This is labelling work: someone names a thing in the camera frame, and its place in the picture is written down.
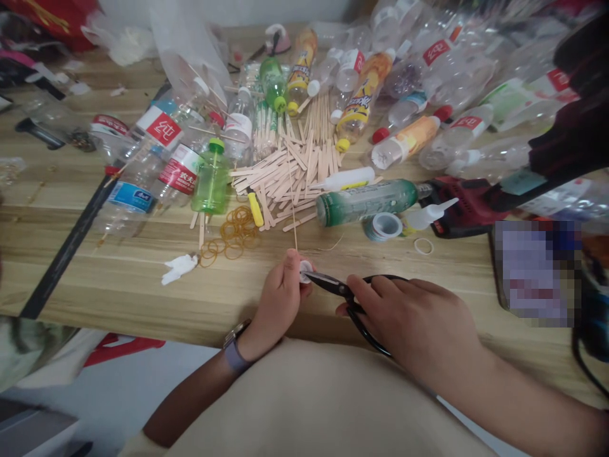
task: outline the sleeve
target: sleeve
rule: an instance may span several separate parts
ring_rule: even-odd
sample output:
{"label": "sleeve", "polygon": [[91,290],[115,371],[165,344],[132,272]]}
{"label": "sleeve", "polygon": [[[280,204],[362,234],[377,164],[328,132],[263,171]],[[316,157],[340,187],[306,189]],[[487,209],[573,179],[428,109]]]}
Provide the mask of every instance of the sleeve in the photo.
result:
{"label": "sleeve", "polygon": [[143,432],[127,441],[119,457],[163,457],[167,449],[152,442]]}

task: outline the black scissors handle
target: black scissors handle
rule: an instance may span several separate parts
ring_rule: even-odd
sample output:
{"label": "black scissors handle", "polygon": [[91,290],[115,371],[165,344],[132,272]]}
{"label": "black scissors handle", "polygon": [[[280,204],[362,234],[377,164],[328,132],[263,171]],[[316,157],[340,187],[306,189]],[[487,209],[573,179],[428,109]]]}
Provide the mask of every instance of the black scissors handle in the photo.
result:
{"label": "black scissors handle", "polygon": [[[372,282],[372,278],[374,278],[376,276],[385,276],[385,278],[387,278],[387,279],[401,279],[402,281],[408,281],[408,279],[403,278],[401,276],[396,276],[396,275],[374,275],[374,276],[365,277],[363,280],[365,282],[367,282],[368,284],[370,284]],[[365,340],[367,342],[369,342],[372,347],[374,347],[381,354],[384,354],[387,357],[392,357],[391,353],[388,350],[386,350],[385,347],[382,344],[380,344],[370,334],[370,332],[368,332],[368,329],[366,328],[366,326],[363,324],[362,320],[358,316],[358,314],[365,315],[366,311],[364,311],[364,309],[362,308],[362,306],[359,303],[355,303],[355,300],[353,298],[347,299],[347,314],[353,321],[355,327],[359,330],[359,332],[362,334],[362,336],[365,338]]]}

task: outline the hand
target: hand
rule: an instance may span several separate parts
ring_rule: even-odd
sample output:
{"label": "hand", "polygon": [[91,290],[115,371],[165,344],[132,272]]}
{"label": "hand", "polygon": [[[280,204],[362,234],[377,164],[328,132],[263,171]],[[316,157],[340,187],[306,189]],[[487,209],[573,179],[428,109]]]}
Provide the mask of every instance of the hand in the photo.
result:
{"label": "hand", "polygon": [[282,263],[266,276],[258,311],[237,340],[239,353],[256,361],[270,351],[294,322],[301,301],[311,295],[313,284],[300,283],[300,261],[295,249],[288,249]]}
{"label": "hand", "polygon": [[[360,315],[366,328],[399,365],[437,394],[492,368],[495,356],[482,346],[468,307],[452,292],[420,279],[383,276],[367,284],[351,275],[347,285],[366,311]],[[336,313],[346,315],[346,303]]]}

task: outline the yellow bottle cap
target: yellow bottle cap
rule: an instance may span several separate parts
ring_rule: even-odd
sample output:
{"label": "yellow bottle cap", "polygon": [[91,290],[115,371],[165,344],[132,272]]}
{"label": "yellow bottle cap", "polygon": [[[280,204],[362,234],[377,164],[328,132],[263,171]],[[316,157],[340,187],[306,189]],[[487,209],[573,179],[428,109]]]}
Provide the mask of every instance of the yellow bottle cap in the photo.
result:
{"label": "yellow bottle cap", "polygon": [[349,140],[347,140],[346,138],[343,138],[342,140],[338,140],[338,143],[336,144],[336,150],[338,152],[347,152],[347,149],[349,149],[349,146],[351,146],[351,143],[349,142]]}
{"label": "yellow bottle cap", "polygon": [[294,117],[298,114],[298,103],[296,102],[289,102],[287,104],[287,113]]}
{"label": "yellow bottle cap", "polygon": [[273,107],[279,114],[283,113],[285,111],[285,98],[278,96],[273,102]]}

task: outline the yellow bottle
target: yellow bottle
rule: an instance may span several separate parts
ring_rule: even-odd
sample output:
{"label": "yellow bottle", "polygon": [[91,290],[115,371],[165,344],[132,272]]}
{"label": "yellow bottle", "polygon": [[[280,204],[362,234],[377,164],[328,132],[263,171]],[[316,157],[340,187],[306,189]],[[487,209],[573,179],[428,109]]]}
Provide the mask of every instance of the yellow bottle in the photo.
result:
{"label": "yellow bottle", "polygon": [[391,71],[394,58],[395,51],[388,49],[371,56],[364,63],[358,82],[359,88],[353,93],[343,111],[341,120],[336,125],[338,136],[336,150],[338,152],[346,152],[368,126],[372,104],[376,101],[383,82]]}
{"label": "yellow bottle", "polygon": [[317,34],[313,29],[305,29],[300,32],[296,39],[296,57],[292,72],[287,80],[287,90],[290,102],[287,104],[287,112],[290,116],[298,114],[298,108],[306,98],[306,89],[311,79],[311,65],[317,53]]}

